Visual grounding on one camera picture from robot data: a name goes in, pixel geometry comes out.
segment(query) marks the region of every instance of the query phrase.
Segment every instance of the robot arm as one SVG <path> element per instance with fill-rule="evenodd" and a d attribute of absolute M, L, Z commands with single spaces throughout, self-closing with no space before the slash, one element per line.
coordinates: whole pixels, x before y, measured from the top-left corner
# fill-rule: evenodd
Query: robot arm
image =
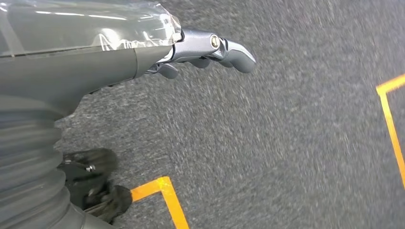
<path fill-rule="evenodd" d="M 70 203 L 54 121 L 87 93 L 172 62 L 248 73 L 255 60 L 217 34 L 181 30 L 160 4 L 126 0 L 0 3 L 0 228 L 110 229 Z"/>

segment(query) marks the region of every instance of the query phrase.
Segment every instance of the silver robotic hand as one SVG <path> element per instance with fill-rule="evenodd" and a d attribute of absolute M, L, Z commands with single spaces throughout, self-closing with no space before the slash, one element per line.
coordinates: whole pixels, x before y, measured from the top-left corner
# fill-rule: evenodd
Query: silver robotic hand
<path fill-rule="evenodd" d="M 167 56 L 153 65 L 146 74 L 160 73 L 173 79 L 179 71 L 170 63 L 189 62 L 197 68 L 206 68 L 210 62 L 234 67 L 242 73 L 253 71 L 256 60 L 241 44 L 219 37 L 214 32 L 182 30 L 181 40 L 172 46 Z"/>

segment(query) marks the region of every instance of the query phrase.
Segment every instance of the gray carpet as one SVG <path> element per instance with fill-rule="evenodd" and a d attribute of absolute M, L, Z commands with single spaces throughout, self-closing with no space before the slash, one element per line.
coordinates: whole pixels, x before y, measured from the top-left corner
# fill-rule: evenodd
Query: gray carpet
<path fill-rule="evenodd" d="M 375 87 L 405 73 L 401 0 L 165 0 L 183 26 L 257 58 L 252 74 L 180 66 L 84 98 L 64 152 L 114 149 L 118 184 L 170 176 L 191 229 L 399 229 L 405 190 Z M 389 95 L 405 140 L 405 87 Z M 117 227 L 173 229 L 163 198 Z"/>

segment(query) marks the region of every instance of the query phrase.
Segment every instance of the orange tape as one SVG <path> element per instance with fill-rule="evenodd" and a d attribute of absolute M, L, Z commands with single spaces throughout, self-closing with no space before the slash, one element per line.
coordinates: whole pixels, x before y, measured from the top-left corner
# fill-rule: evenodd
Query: orange tape
<path fill-rule="evenodd" d="M 174 191 L 174 187 L 169 177 L 160 177 L 131 190 L 132 202 L 138 201 L 158 192 L 161 192 L 163 195 L 174 226 L 177 229 L 189 229 L 186 217 L 180 206 L 180 202 L 177 199 L 176 192 Z"/>
<path fill-rule="evenodd" d="M 394 120 L 391 114 L 390 105 L 388 103 L 387 93 L 394 91 L 405 85 L 405 74 L 400 75 L 392 80 L 389 80 L 382 85 L 377 86 L 377 93 L 380 96 L 381 106 L 383 107 L 385 121 L 387 122 L 388 132 L 394 149 L 396 161 L 398 163 L 399 173 L 401 174 L 402 184 L 405 188 L 405 162 L 402 155 L 401 146 L 396 134 Z"/>

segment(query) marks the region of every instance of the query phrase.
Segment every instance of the plastic wrap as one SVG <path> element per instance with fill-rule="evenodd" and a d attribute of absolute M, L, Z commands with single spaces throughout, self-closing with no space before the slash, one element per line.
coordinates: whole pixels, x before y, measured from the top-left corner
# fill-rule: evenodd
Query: plastic wrap
<path fill-rule="evenodd" d="M 159 3 L 0 0 L 0 57 L 169 46 L 181 27 Z"/>

